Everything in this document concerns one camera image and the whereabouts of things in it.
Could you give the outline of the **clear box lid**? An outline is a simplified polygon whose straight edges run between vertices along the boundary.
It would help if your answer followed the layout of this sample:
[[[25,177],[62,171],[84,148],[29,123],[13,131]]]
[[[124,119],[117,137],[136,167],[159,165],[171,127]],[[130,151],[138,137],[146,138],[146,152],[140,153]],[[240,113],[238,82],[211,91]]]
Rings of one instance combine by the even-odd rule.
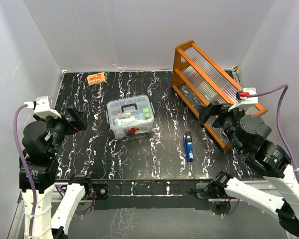
[[[107,103],[107,112],[110,115],[116,114],[116,111],[127,112],[143,112],[143,108],[149,108],[150,111],[154,114],[152,110],[151,102],[146,95],[138,95],[118,100],[113,100]]]

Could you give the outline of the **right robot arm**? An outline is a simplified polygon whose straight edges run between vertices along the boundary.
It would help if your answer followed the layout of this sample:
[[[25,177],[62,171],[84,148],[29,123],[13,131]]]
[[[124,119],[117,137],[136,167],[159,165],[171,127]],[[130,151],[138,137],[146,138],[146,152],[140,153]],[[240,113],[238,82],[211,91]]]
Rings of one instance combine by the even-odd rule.
[[[269,181],[280,196],[256,189],[224,171],[199,192],[243,200],[273,216],[286,232],[299,238],[299,182],[291,157],[267,139],[272,129],[260,116],[231,109],[230,104],[213,101],[207,106],[199,105],[198,111],[200,124],[206,123],[211,116],[216,117],[212,126],[224,130],[236,153],[243,155],[246,164]]]

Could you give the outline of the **green small box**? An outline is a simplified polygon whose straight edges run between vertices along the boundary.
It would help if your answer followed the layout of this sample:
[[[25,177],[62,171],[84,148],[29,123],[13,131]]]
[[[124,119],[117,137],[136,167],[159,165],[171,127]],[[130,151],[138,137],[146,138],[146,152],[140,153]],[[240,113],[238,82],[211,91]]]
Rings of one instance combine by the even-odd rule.
[[[143,114],[145,119],[150,119],[151,118],[151,112],[149,108],[143,108]]]

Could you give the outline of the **clear first aid box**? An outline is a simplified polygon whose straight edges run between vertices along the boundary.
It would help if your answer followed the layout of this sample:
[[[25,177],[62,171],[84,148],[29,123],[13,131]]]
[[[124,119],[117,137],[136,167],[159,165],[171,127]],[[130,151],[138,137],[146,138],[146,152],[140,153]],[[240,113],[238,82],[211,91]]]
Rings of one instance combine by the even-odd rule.
[[[120,115],[114,114],[110,115],[109,112],[106,112],[107,122],[110,127],[110,130],[113,132],[116,139],[123,139],[126,137],[131,137],[139,134],[151,133],[153,130],[154,124],[154,114],[151,112],[151,118],[145,119],[143,112],[127,112],[124,113],[121,111]],[[136,123],[130,123],[123,126],[118,125],[117,119],[135,117],[139,121]]]

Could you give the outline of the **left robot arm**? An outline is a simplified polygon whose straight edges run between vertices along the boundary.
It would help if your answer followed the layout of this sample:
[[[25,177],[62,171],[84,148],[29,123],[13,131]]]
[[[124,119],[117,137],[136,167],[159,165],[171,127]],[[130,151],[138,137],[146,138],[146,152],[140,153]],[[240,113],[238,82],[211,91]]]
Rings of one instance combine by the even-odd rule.
[[[59,148],[68,135],[87,130],[87,112],[73,106],[67,112],[73,120],[63,115],[54,115],[54,109],[47,116],[34,115],[35,121],[23,130],[22,141],[17,140],[20,150],[19,188],[24,201],[24,238],[66,239],[75,211],[82,199],[93,193],[91,179],[87,175],[71,176],[65,194],[53,214],[52,194],[58,168]]]

